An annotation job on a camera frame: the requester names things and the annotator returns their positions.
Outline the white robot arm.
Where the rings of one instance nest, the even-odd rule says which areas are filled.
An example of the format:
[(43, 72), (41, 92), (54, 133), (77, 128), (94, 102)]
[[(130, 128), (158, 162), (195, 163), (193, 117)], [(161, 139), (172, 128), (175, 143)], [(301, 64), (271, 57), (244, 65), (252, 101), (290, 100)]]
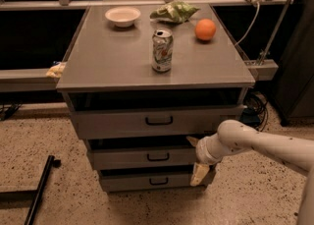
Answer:
[(273, 135), (236, 120), (222, 122), (217, 132), (202, 139), (186, 138), (194, 147), (196, 161), (190, 184), (198, 186), (209, 173), (209, 167), (225, 156), (254, 150), (306, 177), (296, 225), (314, 223), (314, 141)]

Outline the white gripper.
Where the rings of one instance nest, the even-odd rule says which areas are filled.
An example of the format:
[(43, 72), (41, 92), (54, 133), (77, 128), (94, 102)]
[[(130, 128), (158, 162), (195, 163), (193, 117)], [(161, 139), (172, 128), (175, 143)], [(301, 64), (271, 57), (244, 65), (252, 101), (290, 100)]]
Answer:
[(220, 162), (226, 155), (225, 147), (220, 143), (218, 135), (205, 137), (201, 140), (187, 136), (186, 139), (192, 146), (196, 146), (197, 161), (193, 165), (190, 184), (198, 186), (209, 172), (208, 165), (214, 165)]

